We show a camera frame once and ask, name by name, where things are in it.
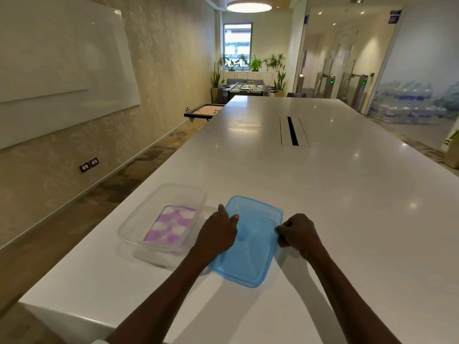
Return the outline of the blue plastic container lid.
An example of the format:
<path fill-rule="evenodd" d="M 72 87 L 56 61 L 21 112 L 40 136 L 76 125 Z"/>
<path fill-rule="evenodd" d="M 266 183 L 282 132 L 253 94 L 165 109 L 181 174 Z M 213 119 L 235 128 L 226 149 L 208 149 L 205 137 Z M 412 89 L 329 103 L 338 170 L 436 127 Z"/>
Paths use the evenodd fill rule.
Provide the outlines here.
<path fill-rule="evenodd" d="M 233 196 L 225 207 L 229 216 L 238 215 L 237 236 L 226 252 L 218 255 L 209 269 L 224 279 L 249 288 L 265 280 L 278 249 L 275 228 L 284 212 L 267 203 Z"/>

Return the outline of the row of green potted plants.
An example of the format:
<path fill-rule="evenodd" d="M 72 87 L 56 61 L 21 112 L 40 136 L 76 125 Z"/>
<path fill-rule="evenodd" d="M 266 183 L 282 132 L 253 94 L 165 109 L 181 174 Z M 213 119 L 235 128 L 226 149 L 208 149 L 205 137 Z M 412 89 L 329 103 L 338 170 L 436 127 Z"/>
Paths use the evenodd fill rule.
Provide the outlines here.
<path fill-rule="evenodd" d="M 285 68 L 285 54 L 271 54 L 264 59 L 259 59 L 255 55 L 250 57 L 245 54 L 236 56 L 221 54 L 216 66 L 220 70 L 226 71 L 247 70 L 250 72 L 260 72 L 262 68 L 265 68 L 267 72 L 279 72 Z"/>

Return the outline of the white wall board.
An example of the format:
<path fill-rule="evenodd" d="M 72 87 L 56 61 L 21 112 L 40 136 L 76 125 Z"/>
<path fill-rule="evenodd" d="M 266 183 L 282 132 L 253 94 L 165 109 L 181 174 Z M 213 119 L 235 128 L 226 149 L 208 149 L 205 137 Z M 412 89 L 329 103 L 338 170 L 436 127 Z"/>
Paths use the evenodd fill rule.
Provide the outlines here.
<path fill-rule="evenodd" d="M 0 150 L 140 103 L 120 10 L 0 0 Z"/>

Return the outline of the cardboard box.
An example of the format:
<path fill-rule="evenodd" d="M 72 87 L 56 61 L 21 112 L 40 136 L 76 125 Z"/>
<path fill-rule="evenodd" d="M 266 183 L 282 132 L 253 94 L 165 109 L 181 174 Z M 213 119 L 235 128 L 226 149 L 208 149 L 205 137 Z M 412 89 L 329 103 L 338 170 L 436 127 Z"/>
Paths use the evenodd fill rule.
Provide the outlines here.
<path fill-rule="evenodd" d="M 443 145 L 447 147 L 444 164 L 450 168 L 459 169 L 459 129 L 456 129 Z"/>

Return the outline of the person's left hand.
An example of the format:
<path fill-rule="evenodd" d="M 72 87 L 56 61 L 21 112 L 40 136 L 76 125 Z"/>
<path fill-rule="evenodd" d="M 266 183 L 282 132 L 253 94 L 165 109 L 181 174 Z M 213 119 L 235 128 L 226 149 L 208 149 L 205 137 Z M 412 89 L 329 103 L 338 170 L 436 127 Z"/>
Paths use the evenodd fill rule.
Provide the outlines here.
<path fill-rule="evenodd" d="M 199 231 L 193 250 L 205 265 L 233 246 L 238 230 L 237 226 L 230 225 L 229 218 L 225 206 L 219 204 Z"/>

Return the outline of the purple and white cloth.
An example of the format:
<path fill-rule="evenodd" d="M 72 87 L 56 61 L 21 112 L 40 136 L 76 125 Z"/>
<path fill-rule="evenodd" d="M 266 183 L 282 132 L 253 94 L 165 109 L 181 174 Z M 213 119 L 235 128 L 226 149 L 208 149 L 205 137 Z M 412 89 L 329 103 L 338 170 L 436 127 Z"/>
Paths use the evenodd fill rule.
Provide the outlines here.
<path fill-rule="evenodd" d="M 143 240 L 168 247 L 178 244 L 196 213 L 194 208 L 165 206 Z"/>

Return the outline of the foosball table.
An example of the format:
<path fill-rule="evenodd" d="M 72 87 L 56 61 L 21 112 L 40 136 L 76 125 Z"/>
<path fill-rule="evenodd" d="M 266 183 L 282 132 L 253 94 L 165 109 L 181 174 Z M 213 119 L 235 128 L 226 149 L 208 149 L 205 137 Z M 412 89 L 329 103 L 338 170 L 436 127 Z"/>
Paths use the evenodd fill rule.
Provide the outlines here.
<path fill-rule="evenodd" d="M 228 99 L 232 99 L 234 96 L 274 97 L 279 93 L 279 91 L 272 86 L 266 86 L 255 82 L 238 82 L 233 85 L 222 86 L 221 89 L 227 93 Z"/>

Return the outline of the green snake plant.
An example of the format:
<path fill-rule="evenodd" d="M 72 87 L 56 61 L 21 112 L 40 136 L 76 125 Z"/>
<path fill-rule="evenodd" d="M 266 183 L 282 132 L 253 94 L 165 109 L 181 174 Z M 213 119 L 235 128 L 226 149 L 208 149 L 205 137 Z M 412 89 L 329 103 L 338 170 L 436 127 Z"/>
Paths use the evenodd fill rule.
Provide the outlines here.
<path fill-rule="evenodd" d="M 282 66 L 279 67 L 277 79 L 274 80 L 274 89 L 276 91 L 274 93 L 275 97 L 284 97 L 284 89 L 286 86 L 285 77 L 286 77 L 285 65 L 283 64 Z"/>

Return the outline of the tall green potted plant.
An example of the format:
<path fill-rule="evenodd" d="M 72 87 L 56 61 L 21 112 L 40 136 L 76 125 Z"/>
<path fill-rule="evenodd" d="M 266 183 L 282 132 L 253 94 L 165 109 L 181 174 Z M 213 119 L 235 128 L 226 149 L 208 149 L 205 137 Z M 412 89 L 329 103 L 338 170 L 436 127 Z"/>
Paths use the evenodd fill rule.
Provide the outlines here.
<path fill-rule="evenodd" d="M 211 76 L 211 101 L 212 103 L 218 103 L 219 89 L 223 85 L 224 79 L 221 77 L 219 66 L 214 62 L 214 70 Z"/>

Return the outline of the black framed game board table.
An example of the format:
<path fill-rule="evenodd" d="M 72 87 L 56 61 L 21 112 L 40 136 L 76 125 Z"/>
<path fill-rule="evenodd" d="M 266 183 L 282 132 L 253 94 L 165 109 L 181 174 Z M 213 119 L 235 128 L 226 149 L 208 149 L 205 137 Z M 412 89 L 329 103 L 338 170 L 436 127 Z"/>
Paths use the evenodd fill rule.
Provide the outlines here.
<path fill-rule="evenodd" d="M 191 122 L 193 122 L 195 119 L 204 119 L 206 121 L 209 121 L 224 107 L 225 104 L 203 104 L 194 109 L 187 110 L 184 113 L 184 117 L 188 118 Z"/>

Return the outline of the turnstile gate with green light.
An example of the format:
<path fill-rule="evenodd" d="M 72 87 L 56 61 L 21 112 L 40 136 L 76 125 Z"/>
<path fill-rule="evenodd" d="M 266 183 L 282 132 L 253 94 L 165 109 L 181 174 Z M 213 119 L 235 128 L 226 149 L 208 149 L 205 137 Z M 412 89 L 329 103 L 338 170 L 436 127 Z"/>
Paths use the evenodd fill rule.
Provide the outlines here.
<path fill-rule="evenodd" d="M 331 98 L 334 84 L 336 82 L 336 75 L 324 74 L 319 72 L 316 77 L 314 86 L 314 98 Z"/>
<path fill-rule="evenodd" d="M 370 86 L 374 77 L 375 73 L 370 73 L 369 75 L 345 73 L 341 81 L 337 98 L 353 110 L 362 113 L 362 106 L 366 97 L 365 90 L 367 86 Z"/>

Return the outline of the clear plastic container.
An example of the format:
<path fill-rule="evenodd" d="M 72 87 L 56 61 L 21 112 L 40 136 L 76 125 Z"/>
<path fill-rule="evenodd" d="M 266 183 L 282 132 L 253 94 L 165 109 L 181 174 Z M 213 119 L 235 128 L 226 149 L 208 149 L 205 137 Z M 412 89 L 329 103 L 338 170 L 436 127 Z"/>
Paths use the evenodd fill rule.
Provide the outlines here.
<path fill-rule="evenodd" d="M 178 267 L 196 242 L 205 221 L 218 207 L 206 205 L 207 193 L 202 188 L 165 183 L 146 197 L 118 229 L 123 252 L 135 260 L 172 271 Z M 197 210 L 180 242 L 164 246 L 145 242 L 144 237 L 165 206 L 182 206 Z"/>

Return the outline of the person's right forearm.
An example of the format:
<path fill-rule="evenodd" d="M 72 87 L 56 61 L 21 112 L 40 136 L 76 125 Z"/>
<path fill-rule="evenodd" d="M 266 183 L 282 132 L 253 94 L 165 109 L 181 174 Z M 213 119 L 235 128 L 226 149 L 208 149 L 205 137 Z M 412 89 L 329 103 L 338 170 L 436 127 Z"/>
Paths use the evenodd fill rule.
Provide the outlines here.
<path fill-rule="evenodd" d="M 300 248 L 313 267 L 348 344 L 402 344 L 363 300 L 320 243 Z"/>

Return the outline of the person's left forearm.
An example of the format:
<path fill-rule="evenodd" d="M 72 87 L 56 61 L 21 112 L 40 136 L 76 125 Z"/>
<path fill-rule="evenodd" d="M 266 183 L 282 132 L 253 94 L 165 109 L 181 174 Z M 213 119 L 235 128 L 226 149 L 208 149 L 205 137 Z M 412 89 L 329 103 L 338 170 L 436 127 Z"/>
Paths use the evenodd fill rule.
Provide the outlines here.
<path fill-rule="evenodd" d="M 199 275 L 222 251 L 195 246 L 148 298 L 105 338 L 107 344 L 162 344 Z"/>

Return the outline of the window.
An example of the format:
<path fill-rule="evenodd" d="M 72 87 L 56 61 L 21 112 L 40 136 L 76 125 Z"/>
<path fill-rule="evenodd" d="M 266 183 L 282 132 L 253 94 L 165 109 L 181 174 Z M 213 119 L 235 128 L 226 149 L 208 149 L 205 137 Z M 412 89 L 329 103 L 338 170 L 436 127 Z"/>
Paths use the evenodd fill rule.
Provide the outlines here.
<path fill-rule="evenodd" d="M 224 23 L 224 54 L 229 59 L 238 59 L 241 55 L 249 58 L 253 23 Z"/>

